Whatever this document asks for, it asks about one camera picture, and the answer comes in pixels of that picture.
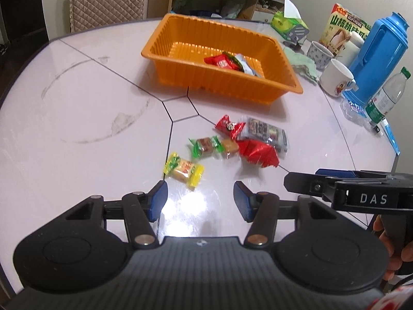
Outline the right hand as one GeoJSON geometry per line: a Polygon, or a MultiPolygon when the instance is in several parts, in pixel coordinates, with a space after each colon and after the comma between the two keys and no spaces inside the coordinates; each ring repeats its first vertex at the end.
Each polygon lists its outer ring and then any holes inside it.
{"type": "Polygon", "coordinates": [[[395,254],[395,246],[393,242],[386,236],[386,232],[384,231],[384,226],[379,215],[374,221],[373,230],[376,232],[382,231],[379,239],[385,245],[390,257],[390,261],[384,275],[384,280],[390,281],[395,276],[397,270],[401,268],[404,262],[413,261],[413,243],[410,242],[409,244],[407,244],[407,246],[402,249],[401,254],[395,254]]]}

